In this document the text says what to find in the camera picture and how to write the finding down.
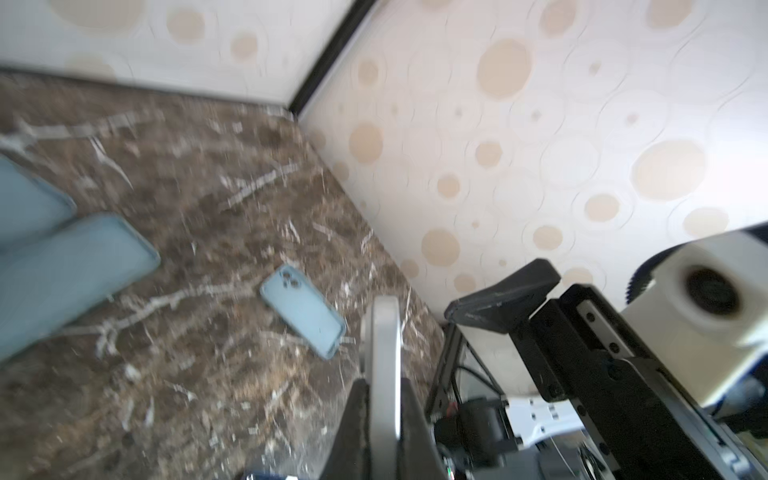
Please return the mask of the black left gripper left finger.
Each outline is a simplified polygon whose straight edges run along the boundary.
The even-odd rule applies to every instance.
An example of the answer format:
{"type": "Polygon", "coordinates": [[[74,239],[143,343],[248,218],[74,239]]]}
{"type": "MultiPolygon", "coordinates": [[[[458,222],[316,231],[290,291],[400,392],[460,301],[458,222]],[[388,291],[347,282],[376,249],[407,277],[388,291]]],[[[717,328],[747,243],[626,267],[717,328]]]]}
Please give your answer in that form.
{"type": "Polygon", "coordinates": [[[371,472],[369,441],[369,385],[356,380],[349,392],[321,480],[368,480],[371,472]]]}

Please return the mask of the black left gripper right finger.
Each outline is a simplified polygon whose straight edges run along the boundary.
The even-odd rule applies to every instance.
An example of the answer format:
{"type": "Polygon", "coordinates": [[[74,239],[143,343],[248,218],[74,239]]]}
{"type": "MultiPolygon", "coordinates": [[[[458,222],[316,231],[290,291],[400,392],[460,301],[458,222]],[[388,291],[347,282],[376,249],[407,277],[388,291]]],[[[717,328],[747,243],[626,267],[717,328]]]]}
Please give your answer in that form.
{"type": "Polygon", "coordinates": [[[445,465],[409,379],[401,379],[401,435],[398,446],[400,480],[444,480],[445,465]]]}

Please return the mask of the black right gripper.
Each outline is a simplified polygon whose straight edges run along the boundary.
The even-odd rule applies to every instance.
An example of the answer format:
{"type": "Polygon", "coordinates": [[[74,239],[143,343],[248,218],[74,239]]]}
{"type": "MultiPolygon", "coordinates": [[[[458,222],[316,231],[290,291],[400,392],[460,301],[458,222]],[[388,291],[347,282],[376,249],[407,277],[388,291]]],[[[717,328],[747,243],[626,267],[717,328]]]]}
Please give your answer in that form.
{"type": "Polygon", "coordinates": [[[447,322],[508,334],[547,400],[571,400],[618,479],[747,479],[750,462],[695,406],[594,288],[548,294],[561,276],[535,259],[452,301],[447,322]]]}

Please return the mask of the white-edged phone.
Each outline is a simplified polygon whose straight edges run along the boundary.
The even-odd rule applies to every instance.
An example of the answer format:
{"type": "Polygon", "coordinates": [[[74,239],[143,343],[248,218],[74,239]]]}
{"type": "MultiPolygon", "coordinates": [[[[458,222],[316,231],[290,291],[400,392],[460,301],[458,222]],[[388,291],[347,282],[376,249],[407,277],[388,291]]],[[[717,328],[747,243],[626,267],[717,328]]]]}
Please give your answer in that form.
{"type": "Polygon", "coordinates": [[[361,372],[369,387],[368,443],[373,479],[398,477],[401,437],[401,319],[395,296],[377,296],[361,324],[361,372]]]}

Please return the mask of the light blue case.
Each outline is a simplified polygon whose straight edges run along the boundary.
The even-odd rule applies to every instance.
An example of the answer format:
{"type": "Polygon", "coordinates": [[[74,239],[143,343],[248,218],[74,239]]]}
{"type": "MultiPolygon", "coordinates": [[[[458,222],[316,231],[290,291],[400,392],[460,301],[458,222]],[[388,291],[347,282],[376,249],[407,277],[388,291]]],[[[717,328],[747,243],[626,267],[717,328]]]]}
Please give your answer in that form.
{"type": "Polygon", "coordinates": [[[260,286],[266,304],[316,355],[331,359],[346,334],[346,322],[298,269],[283,264],[260,286]]]}
{"type": "Polygon", "coordinates": [[[158,268],[126,220],[97,214],[1,255],[1,359],[76,320],[158,268]]]}
{"type": "Polygon", "coordinates": [[[1,156],[1,250],[31,242],[73,219],[70,196],[1,156]]]}

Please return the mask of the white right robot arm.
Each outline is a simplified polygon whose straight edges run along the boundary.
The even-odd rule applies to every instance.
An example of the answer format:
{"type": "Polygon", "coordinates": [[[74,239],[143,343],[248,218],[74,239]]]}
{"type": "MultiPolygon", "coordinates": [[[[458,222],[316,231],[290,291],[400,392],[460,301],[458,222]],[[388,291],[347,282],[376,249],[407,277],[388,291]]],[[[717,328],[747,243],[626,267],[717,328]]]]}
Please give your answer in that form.
{"type": "Polygon", "coordinates": [[[616,312],[593,287],[576,284],[561,297],[550,292],[560,276],[537,259],[496,285],[453,301],[446,310],[446,343],[426,412],[437,437],[460,450],[466,469],[501,464],[506,453],[584,428],[598,447],[600,469],[617,479],[759,479],[759,461],[714,419],[695,382],[661,350],[669,341],[687,367],[712,378],[726,366],[707,340],[685,330],[710,313],[728,317],[745,299],[718,271],[687,268],[681,293],[640,298],[638,315],[616,312]],[[462,400],[456,375],[470,346],[464,329],[504,336],[537,387],[511,397],[484,363],[470,369],[494,391],[491,399],[462,400]]]}

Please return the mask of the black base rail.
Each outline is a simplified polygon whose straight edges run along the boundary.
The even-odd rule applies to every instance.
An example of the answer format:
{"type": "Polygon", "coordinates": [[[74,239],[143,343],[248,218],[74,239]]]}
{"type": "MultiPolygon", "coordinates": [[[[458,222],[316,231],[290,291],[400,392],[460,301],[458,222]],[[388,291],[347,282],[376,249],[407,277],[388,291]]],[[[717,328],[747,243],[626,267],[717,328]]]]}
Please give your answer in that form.
{"type": "Polygon", "coordinates": [[[454,324],[447,324],[443,327],[443,333],[443,348],[424,407],[428,421],[435,421],[443,416],[450,404],[462,403],[458,382],[461,373],[473,377],[497,397],[505,397],[501,385],[459,328],[454,324]]]}

